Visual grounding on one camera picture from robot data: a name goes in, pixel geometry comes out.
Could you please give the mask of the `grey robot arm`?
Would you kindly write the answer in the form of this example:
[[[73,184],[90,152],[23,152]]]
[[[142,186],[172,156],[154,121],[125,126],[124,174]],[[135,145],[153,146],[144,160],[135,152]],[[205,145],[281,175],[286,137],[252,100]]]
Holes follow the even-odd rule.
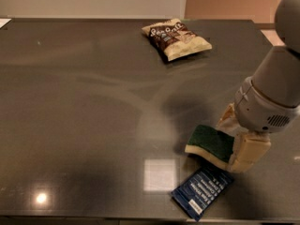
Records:
[[[225,133],[245,129],[235,135],[230,159],[217,164],[222,170],[247,171],[270,148],[269,135],[286,129],[300,114],[300,0],[281,0],[275,28],[283,44],[273,47],[244,80],[217,123]]]

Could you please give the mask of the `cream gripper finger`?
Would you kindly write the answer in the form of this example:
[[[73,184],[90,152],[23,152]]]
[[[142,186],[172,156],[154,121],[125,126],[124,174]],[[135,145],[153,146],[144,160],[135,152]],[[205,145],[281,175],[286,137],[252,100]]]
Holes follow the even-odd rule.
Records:
[[[248,171],[270,147],[271,141],[268,133],[238,132],[234,137],[227,171],[230,173]]]
[[[235,136],[248,130],[240,125],[235,115],[234,104],[230,103],[216,124],[216,130],[222,131],[230,136]]]

